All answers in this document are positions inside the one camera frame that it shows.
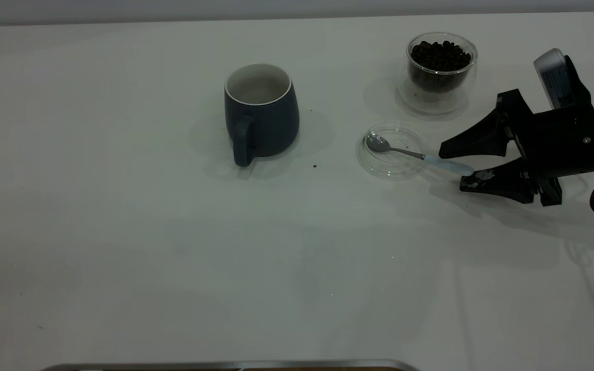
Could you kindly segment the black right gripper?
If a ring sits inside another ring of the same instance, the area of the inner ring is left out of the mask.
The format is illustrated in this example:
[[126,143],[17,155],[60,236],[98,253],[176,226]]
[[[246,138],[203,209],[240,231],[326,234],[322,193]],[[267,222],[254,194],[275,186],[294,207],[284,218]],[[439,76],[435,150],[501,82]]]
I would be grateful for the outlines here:
[[525,158],[462,176],[462,192],[485,193],[543,207],[561,205],[558,177],[594,172],[594,108],[577,105],[533,114],[518,89],[497,95],[495,108],[480,122],[443,141],[442,158],[505,157],[517,140]]

